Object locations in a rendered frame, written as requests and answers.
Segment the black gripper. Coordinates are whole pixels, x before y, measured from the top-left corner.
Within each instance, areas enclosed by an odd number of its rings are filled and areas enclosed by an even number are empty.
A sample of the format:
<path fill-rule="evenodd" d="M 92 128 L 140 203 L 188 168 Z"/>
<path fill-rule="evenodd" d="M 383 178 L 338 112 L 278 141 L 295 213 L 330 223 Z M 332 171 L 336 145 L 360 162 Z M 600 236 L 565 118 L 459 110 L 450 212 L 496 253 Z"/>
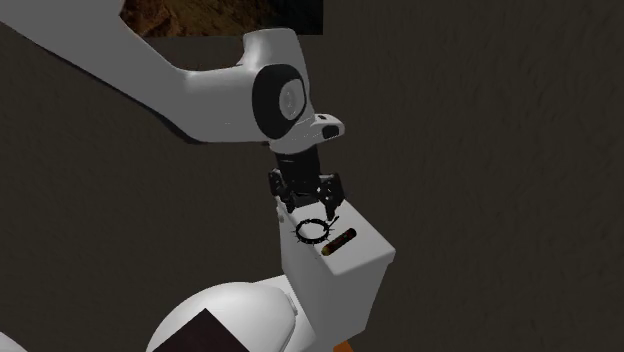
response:
<path fill-rule="evenodd" d="M 338 173 L 321 175 L 318 149 L 310 147 L 294 154 L 275 154 L 277 169 L 268 173 L 270 192 L 286 207 L 288 213 L 295 209 L 297 195 L 318 196 L 324 205 L 328 220 L 333 220 L 336 209 L 345 199 Z"/>

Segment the dark red cylinder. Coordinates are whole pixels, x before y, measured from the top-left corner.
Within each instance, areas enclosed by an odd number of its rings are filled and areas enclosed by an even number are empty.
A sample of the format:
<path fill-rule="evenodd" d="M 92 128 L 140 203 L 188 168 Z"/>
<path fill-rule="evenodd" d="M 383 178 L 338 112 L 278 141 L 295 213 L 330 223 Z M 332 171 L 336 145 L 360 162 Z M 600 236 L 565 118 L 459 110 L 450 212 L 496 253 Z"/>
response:
<path fill-rule="evenodd" d="M 342 234 L 328 242 L 322 249 L 321 254 L 323 256 L 330 256 L 335 253 L 338 249 L 343 247 L 349 241 L 354 239 L 357 236 L 357 231 L 354 228 L 349 228 L 344 231 Z"/>

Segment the white toilet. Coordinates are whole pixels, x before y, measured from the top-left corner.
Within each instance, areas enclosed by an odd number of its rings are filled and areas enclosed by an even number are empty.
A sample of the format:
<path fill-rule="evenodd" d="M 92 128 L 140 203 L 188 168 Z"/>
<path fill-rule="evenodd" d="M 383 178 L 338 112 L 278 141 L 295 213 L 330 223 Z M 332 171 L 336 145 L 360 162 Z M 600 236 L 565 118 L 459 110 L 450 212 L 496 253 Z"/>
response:
<path fill-rule="evenodd" d="M 333 220 L 319 202 L 292 213 L 279 202 L 276 212 L 282 275 L 223 283 L 190 296 L 159 324 L 146 352 L 203 309 L 250 352 L 334 352 L 365 330 L 395 248 L 348 202 Z M 323 256 L 321 249 L 349 228 L 357 236 Z"/>

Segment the brown wall picture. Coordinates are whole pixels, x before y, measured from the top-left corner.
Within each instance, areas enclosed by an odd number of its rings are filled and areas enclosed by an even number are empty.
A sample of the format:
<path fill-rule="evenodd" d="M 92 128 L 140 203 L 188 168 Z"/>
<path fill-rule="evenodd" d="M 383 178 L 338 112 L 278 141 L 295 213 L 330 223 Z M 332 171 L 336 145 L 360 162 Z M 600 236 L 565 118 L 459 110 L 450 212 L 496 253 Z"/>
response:
<path fill-rule="evenodd" d="M 151 37 L 240 36 L 275 27 L 323 33 L 324 0 L 125 0 L 120 17 Z"/>

